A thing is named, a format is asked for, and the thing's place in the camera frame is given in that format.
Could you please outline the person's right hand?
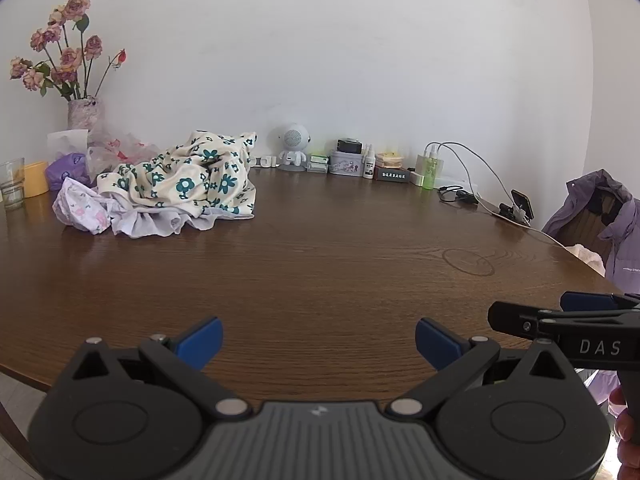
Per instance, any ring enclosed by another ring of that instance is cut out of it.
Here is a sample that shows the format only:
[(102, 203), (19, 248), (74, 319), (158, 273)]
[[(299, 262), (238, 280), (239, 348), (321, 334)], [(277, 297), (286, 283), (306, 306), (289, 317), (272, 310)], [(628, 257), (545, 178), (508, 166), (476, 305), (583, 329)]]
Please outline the person's right hand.
[(620, 461), (618, 480), (640, 479), (640, 448), (632, 442), (636, 431), (636, 421), (629, 415), (626, 399), (621, 386), (616, 387), (608, 398), (610, 408), (616, 411), (614, 432), (618, 439), (617, 457)]

